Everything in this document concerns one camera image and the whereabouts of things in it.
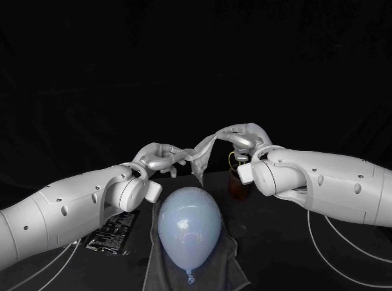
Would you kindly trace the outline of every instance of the balloon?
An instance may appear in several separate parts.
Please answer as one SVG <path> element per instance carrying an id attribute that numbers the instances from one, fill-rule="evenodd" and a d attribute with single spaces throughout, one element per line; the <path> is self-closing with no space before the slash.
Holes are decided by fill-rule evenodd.
<path id="1" fill-rule="evenodd" d="M 187 272 L 205 262 L 221 234 L 221 211 L 209 193 L 183 187 L 169 195 L 159 212 L 159 237 L 174 264 Z"/>

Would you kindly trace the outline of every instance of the table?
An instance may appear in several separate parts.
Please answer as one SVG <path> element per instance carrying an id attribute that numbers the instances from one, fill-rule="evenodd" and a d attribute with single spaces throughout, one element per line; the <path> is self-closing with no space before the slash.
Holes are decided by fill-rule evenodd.
<path id="1" fill-rule="evenodd" d="M 163 186 L 160 199 L 179 188 L 200 187 L 192 175 L 154 180 Z M 221 208 L 225 225 L 238 242 L 236 261 L 251 285 L 248 290 L 371 290 L 348 281 L 322 260 L 309 237 L 307 211 L 294 203 L 264 197 L 255 186 L 245 201 L 228 194 L 228 172 L 205 174 L 203 189 Z M 151 204 L 144 201 L 128 240 L 125 256 L 94 252 L 79 246 L 75 256 L 46 291 L 63 289 L 141 290 L 150 257 Z M 345 236 L 368 252 L 392 259 L 392 243 L 373 226 L 333 221 Z M 392 265 L 366 257 L 337 236 L 324 217 L 311 213 L 316 242 L 332 264 L 355 279 L 392 285 Z M 0 290 L 27 278 L 62 249 L 40 253 L 0 272 Z M 17 291 L 39 290 L 59 271 L 72 251 Z"/>

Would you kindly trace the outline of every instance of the gray cloth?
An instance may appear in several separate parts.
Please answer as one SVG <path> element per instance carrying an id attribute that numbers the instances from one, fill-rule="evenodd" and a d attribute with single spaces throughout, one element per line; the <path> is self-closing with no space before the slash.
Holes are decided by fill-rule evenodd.
<path id="1" fill-rule="evenodd" d="M 187 283 L 187 274 L 172 261 L 159 238 L 159 201 L 151 210 L 151 252 L 146 271 L 143 291 L 238 291 L 251 282 L 235 260 L 236 242 L 222 224 L 221 235 L 215 249 L 203 265 L 192 271 L 196 281 Z"/>

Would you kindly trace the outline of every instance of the robotic hand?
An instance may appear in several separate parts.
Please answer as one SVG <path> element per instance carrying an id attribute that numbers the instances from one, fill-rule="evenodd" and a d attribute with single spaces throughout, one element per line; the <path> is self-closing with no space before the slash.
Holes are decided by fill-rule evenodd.
<path id="1" fill-rule="evenodd" d="M 257 125 L 234 125 L 219 132 L 235 150 L 251 154 L 238 174 L 265 196 L 342 221 L 392 227 L 391 170 L 350 156 L 271 145 Z"/>
<path id="2" fill-rule="evenodd" d="M 187 153 L 151 143 L 133 162 L 53 182 L 0 211 L 0 270 L 46 250 L 66 246 L 111 216 L 131 212 L 143 199 L 156 203 L 162 186 L 149 180 L 157 170 L 176 176 L 173 164 Z"/>

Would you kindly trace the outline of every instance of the white cable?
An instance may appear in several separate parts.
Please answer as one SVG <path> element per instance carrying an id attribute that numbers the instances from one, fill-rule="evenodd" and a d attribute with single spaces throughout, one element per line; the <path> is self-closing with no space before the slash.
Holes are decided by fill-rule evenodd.
<path id="1" fill-rule="evenodd" d="M 71 254 L 71 257 L 68 258 L 66 263 L 63 264 L 61 270 L 58 271 L 58 274 L 63 271 L 65 266 L 68 265 L 69 260 L 71 260 L 72 257 L 74 257 L 75 251 L 76 251 L 78 246 L 79 246 L 79 242 L 81 242 L 81 240 L 78 240 L 76 247 L 75 247 L 75 249 L 74 249 L 74 252 L 72 252 L 72 254 Z M 53 276 L 53 278 L 48 281 L 48 284 L 55 280 L 55 278 L 58 277 L 58 274 L 56 274 L 56 275 Z"/>
<path id="2" fill-rule="evenodd" d="M 327 222 L 329 222 L 329 225 L 333 227 L 333 230 L 336 231 L 337 235 L 340 235 L 340 237 L 345 239 L 345 241 L 363 253 L 366 254 L 369 257 L 372 257 L 373 259 L 378 259 L 379 261 L 384 261 L 386 263 L 391 263 L 392 264 L 392 260 L 389 259 L 384 259 L 384 258 L 379 258 L 378 256 L 372 255 L 371 253 L 368 253 L 366 251 L 363 251 L 346 238 L 345 236 L 340 234 L 340 232 L 337 231 L 336 227 L 333 226 L 330 220 L 327 217 L 324 217 L 327 219 Z"/>
<path id="3" fill-rule="evenodd" d="M 48 265 L 30 276 L 27 277 L 14 287 L 9 288 L 6 291 L 12 291 L 14 290 L 22 284 L 25 284 L 26 282 L 29 282 L 30 279 L 33 279 L 33 277 L 38 276 L 38 274 L 40 274 L 42 271 L 45 271 L 46 268 L 49 268 L 49 266 L 53 264 L 53 262 L 61 258 L 61 256 L 63 255 L 63 253 L 68 251 L 69 246 L 65 248 L 65 250 L 59 253 L 58 257 L 48 263 Z"/>
<path id="4" fill-rule="evenodd" d="M 316 240 L 313 238 L 313 234 L 311 234 L 311 223 L 310 223 L 310 220 L 309 220 L 309 211 L 307 211 L 307 227 L 309 227 L 309 234 L 311 235 L 311 242 L 313 242 L 313 245 L 316 246 L 316 250 L 320 254 L 320 257 L 323 258 L 324 262 L 327 263 L 327 265 L 332 267 L 332 269 L 350 281 L 353 281 L 356 284 L 359 285 L 363 285 L 363 286 L 368 286 L 368 287 L 373 287 L 373 288 L 392 288 L 392 286 L 384 286 L 384 285 L 372 285 L 372 284 L 368 284 L 368 283 L 362 283 L 359 281 L 356 281 L 355 279 L 352 279 L 350 277 L 348 277 L 333 266 L 332 264 L 329 263 L 327 259 L 324 258 L 323 254 L 320 253 L 320 249 L 316 245 Z"/>

